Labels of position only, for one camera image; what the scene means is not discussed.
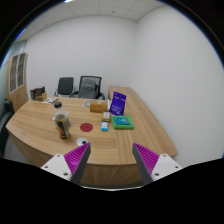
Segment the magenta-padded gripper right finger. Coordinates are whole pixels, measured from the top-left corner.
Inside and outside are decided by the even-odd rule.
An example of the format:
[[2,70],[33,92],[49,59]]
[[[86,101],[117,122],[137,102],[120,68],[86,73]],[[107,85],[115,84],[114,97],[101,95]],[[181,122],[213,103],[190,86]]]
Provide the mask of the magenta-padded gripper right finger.
[[144,185],[182,169],[168,154],[159,155],[137,143],[133,144],[132,153],[135,157]]

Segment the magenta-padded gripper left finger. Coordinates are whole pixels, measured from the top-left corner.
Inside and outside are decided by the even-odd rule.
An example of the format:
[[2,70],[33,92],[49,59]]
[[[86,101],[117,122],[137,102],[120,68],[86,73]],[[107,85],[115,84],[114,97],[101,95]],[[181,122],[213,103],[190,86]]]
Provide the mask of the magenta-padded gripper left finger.
[[90,144],[86,143],[65,155],[56,154],[42,169],[79,185],[90,153]]

